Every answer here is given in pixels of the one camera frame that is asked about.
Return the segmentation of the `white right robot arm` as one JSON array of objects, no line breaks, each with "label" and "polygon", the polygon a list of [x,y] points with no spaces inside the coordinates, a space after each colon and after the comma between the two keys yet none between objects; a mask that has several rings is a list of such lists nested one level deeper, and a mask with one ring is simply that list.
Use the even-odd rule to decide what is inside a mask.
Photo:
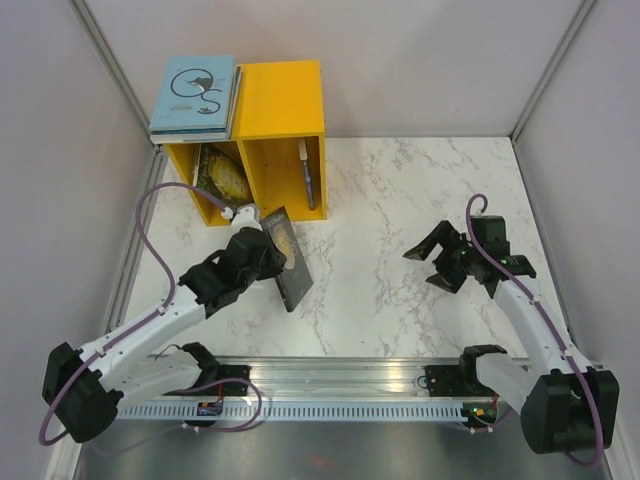
[{"label": "white right robot arm", "polygon": [[498,345],[469,346],[459,357],[458,385],[501,397],[537,454],[608,449],[620,393],[616,377],[596,368],[551,320],[535,269],[510,251],[504,218],[474,215],[468,229],[461,233],[442,220],[403,256],[424,261],[439,248],[436,272],[426,281],[448,293],[474,278],[509,319],[529,366],[521,367]]}]

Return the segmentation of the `black Moon Sixpence book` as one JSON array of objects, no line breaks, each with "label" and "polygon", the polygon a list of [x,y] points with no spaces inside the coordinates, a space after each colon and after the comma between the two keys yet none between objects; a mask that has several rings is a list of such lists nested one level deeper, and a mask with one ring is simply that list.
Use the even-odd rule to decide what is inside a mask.
[{"label": "black Moon Sixpence book", "polygon": [[291,313],[311,289],[311,273],[284,206],[262,219],[260,224],[285,257],[283,270],[275,280],[285,309]]}]

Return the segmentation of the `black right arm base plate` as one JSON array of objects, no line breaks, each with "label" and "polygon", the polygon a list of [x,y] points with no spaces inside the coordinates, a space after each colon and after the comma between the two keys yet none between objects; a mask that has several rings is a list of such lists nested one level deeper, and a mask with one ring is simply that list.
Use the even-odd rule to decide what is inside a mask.
[{"label": "black right arm base plate", "polygon": [[434,364],[424,367],[426,386],[432,397],[493,397],[494,392],[467,378],[458,365]]}]

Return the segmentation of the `green gold cover book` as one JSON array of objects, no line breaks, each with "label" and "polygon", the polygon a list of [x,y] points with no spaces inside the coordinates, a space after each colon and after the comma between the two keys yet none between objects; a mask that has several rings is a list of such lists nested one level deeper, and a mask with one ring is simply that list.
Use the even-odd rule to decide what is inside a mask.
[{"label": "green gold cover book", "polygon": [[199,146],[193,185],[237,209],[253,202],[248,179],[240,162],[213,143]]}]

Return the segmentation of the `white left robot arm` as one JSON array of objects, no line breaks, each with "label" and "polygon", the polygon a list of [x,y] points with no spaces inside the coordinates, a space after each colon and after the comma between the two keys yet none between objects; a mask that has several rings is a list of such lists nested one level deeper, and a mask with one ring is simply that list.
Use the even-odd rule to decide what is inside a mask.
[{"label": "white left robot arm", "polygon": [[103,433],[120,410],[165,393],[211,393],[219,381],[216,359],[189,344],[166,362],[148,355],[182,331],[235,303],[254,282],[277,277],[285,256],[261,229],[242,227],[223,249],[190,267],[143,317],[79,348],[63,342],[48,356],[42,397],[49,409],[39,441],[50,446],[51,419],[62,436],[86,443]]}]

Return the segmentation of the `light blue Old Man book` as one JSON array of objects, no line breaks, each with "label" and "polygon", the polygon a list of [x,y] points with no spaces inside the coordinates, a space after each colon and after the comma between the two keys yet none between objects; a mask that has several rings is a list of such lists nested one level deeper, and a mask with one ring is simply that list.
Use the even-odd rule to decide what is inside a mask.
[{"label": "light blue Old Man book", "polygon": [[236,58],[176,55],[169,59],[149,129],[169,132],[222,132],[229,122]]}]

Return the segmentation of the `purple galaxy cover book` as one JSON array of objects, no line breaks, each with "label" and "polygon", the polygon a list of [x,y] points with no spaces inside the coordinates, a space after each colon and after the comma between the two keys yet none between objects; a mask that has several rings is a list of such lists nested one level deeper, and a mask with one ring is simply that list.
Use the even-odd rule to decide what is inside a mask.
[{"label": "purple galaxy cover book", "polygon": [[316,201],[315,201],[315,196],[314,196],[314,187],[313,187],[313,178],[312,178],[312,172],[311,172],[311,165],[310,165],[310,162],[309,162],[308,150],[307,150],[306,140],[305,139],[300,139],[299,140],[299,142],[298,142],[298,152],[299,152],[299,158],[300,158],[300,161],[302,163],[302,168],[303,168],[303,176],[304,176],[304,183],[305,183],[308,207],[309,207],[309,209],[311,211],[314,211],[316,209]]}]

